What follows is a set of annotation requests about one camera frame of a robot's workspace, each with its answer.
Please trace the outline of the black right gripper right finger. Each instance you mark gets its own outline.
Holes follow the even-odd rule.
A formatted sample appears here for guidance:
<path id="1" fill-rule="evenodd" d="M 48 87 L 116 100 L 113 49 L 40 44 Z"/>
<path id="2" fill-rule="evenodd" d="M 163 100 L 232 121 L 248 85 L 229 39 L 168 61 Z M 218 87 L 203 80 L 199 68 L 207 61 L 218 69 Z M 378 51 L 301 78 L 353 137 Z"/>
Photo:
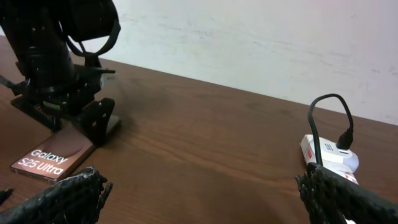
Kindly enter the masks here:
<path id="1" fill-rule="evenodd" d="M 311 162 L 296 175 L 300 199 L 311 223 L 397 224 L 397 204 Z"/>

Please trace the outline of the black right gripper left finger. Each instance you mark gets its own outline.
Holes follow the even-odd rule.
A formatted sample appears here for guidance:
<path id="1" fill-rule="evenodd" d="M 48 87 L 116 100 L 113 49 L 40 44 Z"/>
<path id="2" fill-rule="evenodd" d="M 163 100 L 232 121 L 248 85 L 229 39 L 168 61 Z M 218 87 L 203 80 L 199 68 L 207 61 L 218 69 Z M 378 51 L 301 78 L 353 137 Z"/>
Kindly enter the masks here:
<path id="1" fill-rule="evenodd" d="M 113 184 L 93 166 L 1 212 L 1 224 L 97 223 Z"/>

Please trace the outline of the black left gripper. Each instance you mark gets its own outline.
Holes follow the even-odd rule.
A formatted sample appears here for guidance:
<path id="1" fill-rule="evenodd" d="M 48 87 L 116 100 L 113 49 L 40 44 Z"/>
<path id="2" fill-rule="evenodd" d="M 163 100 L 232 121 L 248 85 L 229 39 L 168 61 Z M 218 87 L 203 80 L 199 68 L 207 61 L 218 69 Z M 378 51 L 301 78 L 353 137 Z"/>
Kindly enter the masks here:
<path id="1" fill-rule="evenodd" d="M 11 105 L 52 131 L 62 129 L 61 120 L 71 122 L 95 146 L 106 139 L 108 122 L 115 102 L 110 98 L 95 100 L 114 70 L 74 64 L 75 79 L 59 86 L 34 88 L 23 81 L 13 83 L 1 76 L 1 84 L 16 96 Z"/>

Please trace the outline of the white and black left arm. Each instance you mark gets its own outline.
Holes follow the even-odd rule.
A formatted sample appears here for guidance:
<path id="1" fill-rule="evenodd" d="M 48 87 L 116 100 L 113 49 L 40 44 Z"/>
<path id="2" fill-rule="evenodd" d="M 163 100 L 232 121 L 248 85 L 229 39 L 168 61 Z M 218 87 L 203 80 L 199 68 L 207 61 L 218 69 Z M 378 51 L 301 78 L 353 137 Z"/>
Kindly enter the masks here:
<path id="1" fill-rule="evenodd" d="M 24 76 L 1 78 L 12 105 L 52 131 L 71 122 L 94 145 L 104 143 L 115 102 L 95 100 L 108 73 L 99 57 L 121 31 L 112 0 L 1 0 L 1 28 Z"/>

